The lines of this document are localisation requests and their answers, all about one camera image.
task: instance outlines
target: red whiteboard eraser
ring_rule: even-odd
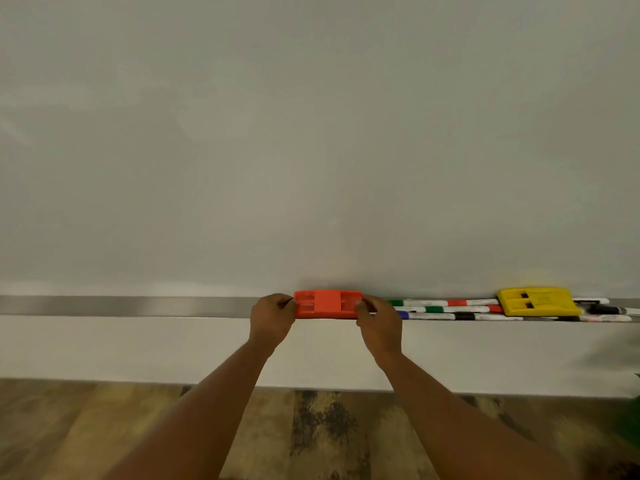
[[[361,291],[307,290],[293,293],[296,318],[358,318],[356,303],[362,301]]]

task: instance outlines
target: floor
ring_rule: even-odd
[[[98,479],[189,387],[0,380],[0,480]],[[614,400],[465,396],[592,478],[637,476]],[[258,388],[223,479],[436,479],[392,394]]]

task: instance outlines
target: person's left hand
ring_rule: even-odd
[[[249,342],[272,354],[295,320],[296,302],[292,296],[282,293],[263,296],[251,309]]]

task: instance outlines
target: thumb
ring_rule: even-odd
[[[292,320],[296,319],[296,310],[298,309],[298,304],[294,298],[291,298],[284,307],[285,313],[292,318]]]
[[[358,320],[356,320],[356,324],[358,326],[363,323],[371,320],[372,316],[367,310],[367,304],[364,301],[359,301],[356,303],[356,312],[358,313]]]

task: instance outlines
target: forearm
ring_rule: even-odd
[[[380,366],[442,480],[572,478],[555,452],[485,416],[404,355]]]
[[[107,479],[217,478],[272,351],[247,342],[176,406]]]

